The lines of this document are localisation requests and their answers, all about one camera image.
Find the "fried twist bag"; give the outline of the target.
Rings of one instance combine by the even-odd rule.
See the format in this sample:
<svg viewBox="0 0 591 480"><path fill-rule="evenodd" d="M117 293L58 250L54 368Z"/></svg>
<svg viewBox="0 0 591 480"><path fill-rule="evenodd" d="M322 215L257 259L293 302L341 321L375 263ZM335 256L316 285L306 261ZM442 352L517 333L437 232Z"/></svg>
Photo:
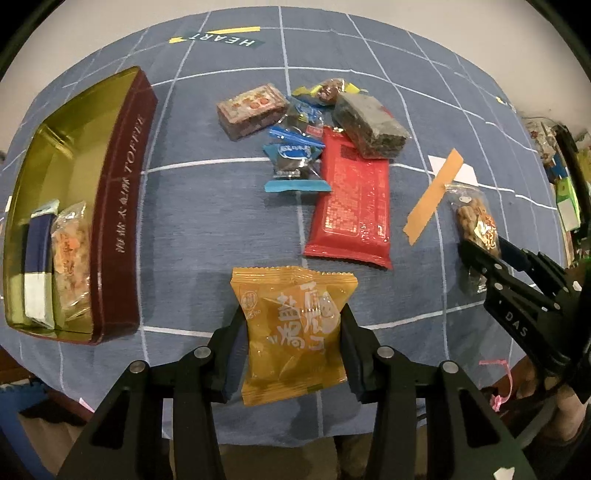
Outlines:
<svg viewBox="0 0 591 480"><path fill-rule="evenodd" d="M485 194L473 185L451 183L446 186L448 199L461 240L471 240L501 258L499 235L496 221L490 211ZM476 295L484 293L486 288L474 288L470 285L468 272L461 259L461 288L464 293Z"/></svg>
<svg viewBox="0 0 591 480"><path fill-rule="evenodd" d="M85 202L62 210L52 225L54 279L65 322L90 309L91 229Z"/></svg>

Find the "orange snack packet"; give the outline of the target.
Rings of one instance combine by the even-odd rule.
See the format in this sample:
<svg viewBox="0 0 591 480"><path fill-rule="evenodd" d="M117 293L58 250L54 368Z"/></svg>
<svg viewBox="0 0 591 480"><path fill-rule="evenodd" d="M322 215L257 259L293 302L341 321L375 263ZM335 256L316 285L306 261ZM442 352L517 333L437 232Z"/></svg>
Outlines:
<svg viewBox="0 0 591 480"><path fill-rule="evenodd" d="M245 314L249 369L242 401L259 406L346 381L341 312L358 288L348 272L297 266L235 268L230 285Z"/></svg>

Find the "red snack packet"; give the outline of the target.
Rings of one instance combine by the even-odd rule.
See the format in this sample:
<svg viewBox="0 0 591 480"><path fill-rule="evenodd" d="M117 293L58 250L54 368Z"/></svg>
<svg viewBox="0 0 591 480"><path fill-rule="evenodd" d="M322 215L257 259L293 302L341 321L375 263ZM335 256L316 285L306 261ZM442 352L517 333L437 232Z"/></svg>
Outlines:
<svg viewBox="0 0 591 480"><path fill-rule="evenodd" d="M322 179L304 256L351 260L391 270L390 164L363 158L346 134L327 127Z"/></svg>

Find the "dark seaweed snack block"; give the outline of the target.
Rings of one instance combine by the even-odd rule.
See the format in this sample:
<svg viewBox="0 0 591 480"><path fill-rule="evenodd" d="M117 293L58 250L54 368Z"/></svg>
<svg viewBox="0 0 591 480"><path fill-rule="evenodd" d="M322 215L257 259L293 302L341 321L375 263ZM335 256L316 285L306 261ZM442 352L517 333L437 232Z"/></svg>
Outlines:
<svg viewBox="0 0 591 480"><path fill-rule="evenodd" d="M405 147L410 134L375 97L339 93L332 119L366 159L392 159Z"/></svg>

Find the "navy white snack packet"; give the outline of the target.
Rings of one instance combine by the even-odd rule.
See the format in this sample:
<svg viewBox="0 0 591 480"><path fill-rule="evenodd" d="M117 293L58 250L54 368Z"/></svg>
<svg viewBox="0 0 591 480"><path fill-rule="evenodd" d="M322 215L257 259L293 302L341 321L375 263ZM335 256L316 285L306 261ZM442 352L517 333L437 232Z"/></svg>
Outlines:
<svg viewBox="0 0 591 480"><path fill-rule="evenodd" d="M42 327L53 330L52 225L59 201L52 199L30 215L24 260L24 313Z"/></svg>

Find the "blue plum candy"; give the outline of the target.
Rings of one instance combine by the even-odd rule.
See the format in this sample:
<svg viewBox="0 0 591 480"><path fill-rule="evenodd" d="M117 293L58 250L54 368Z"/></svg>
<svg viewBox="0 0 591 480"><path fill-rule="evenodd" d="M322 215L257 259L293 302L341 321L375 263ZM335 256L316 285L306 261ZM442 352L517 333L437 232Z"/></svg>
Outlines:
<svg viewBox="0 0 591 480"><path fill-rule="evenodd" d="M322 149L291 143L270 143L263 146L263 152L273 165L273 178L264 185L266 193L332 191L317 168Z"/></svg>

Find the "yellow brown candy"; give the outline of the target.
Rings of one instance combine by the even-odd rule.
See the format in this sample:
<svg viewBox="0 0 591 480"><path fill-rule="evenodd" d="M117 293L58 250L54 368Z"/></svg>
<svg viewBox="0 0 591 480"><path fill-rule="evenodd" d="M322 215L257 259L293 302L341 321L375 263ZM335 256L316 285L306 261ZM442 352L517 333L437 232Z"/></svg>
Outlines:
<svg viewBox="0 0 591 480"><path fill-rule="evenodd" d="M291 92L291 96L313 106L331 107L341 93L360 94L367 93L355 84L342 78L331 78L311 87L297 87Z"/></svg>

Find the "brown red brick candy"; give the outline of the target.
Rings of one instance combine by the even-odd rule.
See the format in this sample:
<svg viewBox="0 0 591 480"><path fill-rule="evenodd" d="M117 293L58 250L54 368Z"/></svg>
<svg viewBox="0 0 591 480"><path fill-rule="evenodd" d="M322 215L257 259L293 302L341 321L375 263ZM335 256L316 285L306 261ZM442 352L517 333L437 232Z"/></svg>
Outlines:
<svg viewBox="0 0 591 480"><path fill-rule="evenodd" d="M236 141L280 121L289 107L280 90L267 83L218 102L216 111L222 129Z"/></svg>

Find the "orange tape strip right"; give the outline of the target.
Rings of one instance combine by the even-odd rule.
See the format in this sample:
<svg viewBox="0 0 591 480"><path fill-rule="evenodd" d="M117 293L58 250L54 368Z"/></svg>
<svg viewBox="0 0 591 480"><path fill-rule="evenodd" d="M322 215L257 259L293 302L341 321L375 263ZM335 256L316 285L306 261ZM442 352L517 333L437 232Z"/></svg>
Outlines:
<svg viewBox="0 0 591 480"><path fill-rule="evenodd" d="M463 165L464 159L462 155L456 149L453 149L432 183L407 217L403 232L407 235L410 245L414 245L422 235L446 193L446 186L453 182Z"/></svg>

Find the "pink plastic tie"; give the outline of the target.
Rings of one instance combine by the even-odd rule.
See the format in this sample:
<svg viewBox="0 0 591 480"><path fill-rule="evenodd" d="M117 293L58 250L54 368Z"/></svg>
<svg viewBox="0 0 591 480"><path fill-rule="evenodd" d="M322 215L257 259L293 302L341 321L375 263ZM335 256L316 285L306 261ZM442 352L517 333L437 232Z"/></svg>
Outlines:
<svg viewBox="0 0 591 480"><path fill-rule="evenodd" d="M491 408L499 413L502 407L511 399L514 389L514 379L510 364L506 359L480 360L480 367L495 367L501 369L504 375L493 385L483 387L481 392Z"/></svg>

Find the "cluttered shelf items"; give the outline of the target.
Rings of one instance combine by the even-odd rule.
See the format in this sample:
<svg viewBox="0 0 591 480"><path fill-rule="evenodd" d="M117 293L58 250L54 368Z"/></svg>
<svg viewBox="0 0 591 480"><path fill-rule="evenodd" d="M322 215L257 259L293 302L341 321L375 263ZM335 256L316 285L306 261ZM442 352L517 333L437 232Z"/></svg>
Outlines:
<svg viewBox="0 0 591 480"><path fill-rule="evenodd" d="M590 135L576 139L548 117L523 118L551 184L567 242L567 263L590 262Z"/></svg>

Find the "blue checked tablecloth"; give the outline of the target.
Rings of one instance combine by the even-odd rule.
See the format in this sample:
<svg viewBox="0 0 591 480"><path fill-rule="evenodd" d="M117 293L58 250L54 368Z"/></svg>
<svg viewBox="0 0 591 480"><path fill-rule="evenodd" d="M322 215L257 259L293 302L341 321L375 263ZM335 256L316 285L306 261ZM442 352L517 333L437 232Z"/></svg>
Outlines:
<svg viewBox="0 0 591 480"><path fill-rule="evenodd" d="M97 406L134 360L175 361L228 323L238 267L301 266L349 272L359 325L411 360L451 359L475 384L495 382L522 349L484 309L484 293L458 255L456 213L443 200L410 243L408 215L459 152L476 175L498 232L513 244L564 258L548 181L500 88L454 52L403 29L346 14L287 7L240 8L164 22L105 46L50 82L33 101L9 149L1 192L11 193L40 122L75 95L127 67L157 98L145 153L138 330L97 346L1 329L2 346L49 386ZM231 140L218 102L266 83L280 90L342 78L380 101L408 131L389 164L388 267L315 248L346 246L377 208L377 166L356 158L318 191L320 177L283 179L297 148L272 131Z"/></svg>

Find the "maroon gold toffee tin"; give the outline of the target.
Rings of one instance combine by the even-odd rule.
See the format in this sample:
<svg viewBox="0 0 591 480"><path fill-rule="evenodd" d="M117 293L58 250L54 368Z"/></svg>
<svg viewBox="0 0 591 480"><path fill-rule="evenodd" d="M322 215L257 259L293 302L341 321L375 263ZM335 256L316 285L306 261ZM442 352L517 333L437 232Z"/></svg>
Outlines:
<svg viewBox="0 0 591 480"><path fill-rule="evenodd" d="M137 208L156 104L134 66L82 91L36 129L4 227L10 328L86 345L137 330Z"/></svg>

